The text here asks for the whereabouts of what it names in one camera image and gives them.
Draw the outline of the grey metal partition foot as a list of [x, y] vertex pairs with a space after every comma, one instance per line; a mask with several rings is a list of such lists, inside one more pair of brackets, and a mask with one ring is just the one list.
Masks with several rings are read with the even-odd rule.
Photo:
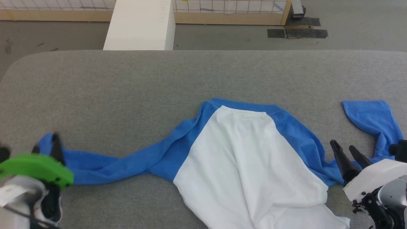
[[301, 19], [305, 16], [306, 8], [301, 1], [302, 0], [291, 0], [291, 15], [294, 19]]

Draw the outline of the large black floor tape patch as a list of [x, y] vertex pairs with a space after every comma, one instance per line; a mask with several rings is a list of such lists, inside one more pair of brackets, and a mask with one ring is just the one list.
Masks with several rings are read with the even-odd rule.
[[285, 35], [288, 39], [300, 38], [321, 38], [328, 37], [325, 29], [319, 29], [321, 26], [319, 18], [303, 17], [289, 18], [284, 26]]

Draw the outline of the lemon print grid partition panel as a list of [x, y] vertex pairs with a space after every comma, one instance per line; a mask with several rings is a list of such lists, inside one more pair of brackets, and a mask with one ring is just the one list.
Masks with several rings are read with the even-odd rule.
[[174, 15], [177, 24], [285, 25], [296, 0], [0, 0], [0, 21], [153, 21]]

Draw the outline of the blue and white raglan shirt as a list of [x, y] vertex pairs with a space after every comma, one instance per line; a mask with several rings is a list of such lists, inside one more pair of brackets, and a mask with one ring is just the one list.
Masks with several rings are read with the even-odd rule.
[[[403, 135], [385, 101], [343, 101], [352, 123], [377, 138], [372, 163], [394, 160]], [[277, 105], [204, 102], [165, 139], [123, 158], [63, 148], [74, 184], [153, 174], [173, 182], [208, 229], [349, 229], [326, 206], [343, 184], [317, 136]]]

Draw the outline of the white rectangular box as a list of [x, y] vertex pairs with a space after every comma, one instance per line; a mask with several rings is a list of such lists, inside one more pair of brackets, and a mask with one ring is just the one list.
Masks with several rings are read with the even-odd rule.
[[116, 0], [103, 50], [172, 50], [172, 0]]

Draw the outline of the grey fabric sofa seat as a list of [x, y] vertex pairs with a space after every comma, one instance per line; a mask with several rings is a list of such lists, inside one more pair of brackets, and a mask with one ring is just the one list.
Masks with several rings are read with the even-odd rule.
[[[16, 61], [0, 83], [0, 143], [13, 155], [38, 143], [123, 158], [165, 139], [212, 99], [277, 105], [334, 160], [354, 145], [373, 158], [377, 138], [355, 126], [343, 101], [385, 101], [407, 140], [407, 53], [389, 51], [57, 51]], [[335, 183], [326, 206], [373, 225]], [[62, 229], [208, 229], [173, 182], [153, 174], [63, 191]]]

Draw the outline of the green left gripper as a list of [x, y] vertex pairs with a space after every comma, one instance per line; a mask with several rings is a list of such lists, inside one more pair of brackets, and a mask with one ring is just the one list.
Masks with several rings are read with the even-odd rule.
[[56, 132], [52, 135], [51, 143], [50, 156], [39, 155], [40, 148], [34, 145], [32, 154], [18, 155], [0, 163], [0, 179], [21, 175], [56, 184], [60, 190], [71, 186], [74, 175], [66, 167], [62, 143]]

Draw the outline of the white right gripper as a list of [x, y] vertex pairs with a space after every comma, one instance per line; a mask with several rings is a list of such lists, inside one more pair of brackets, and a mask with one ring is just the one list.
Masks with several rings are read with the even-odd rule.
[[336, 140], [331, 140], [330, 146], [344, 180], [343, 184], [346, 185], [343, 191], [351, 202], [354, 200], [360, 202], [364, 197], [363, 192], [371, 193], [375, 189], [407, 175], [407, 163], [386, 158], [373, 164], [354, 145], [350, 145], [348, 149], [354, 160], [362, 168], [360, 171], [345, 155], [343, 148]]

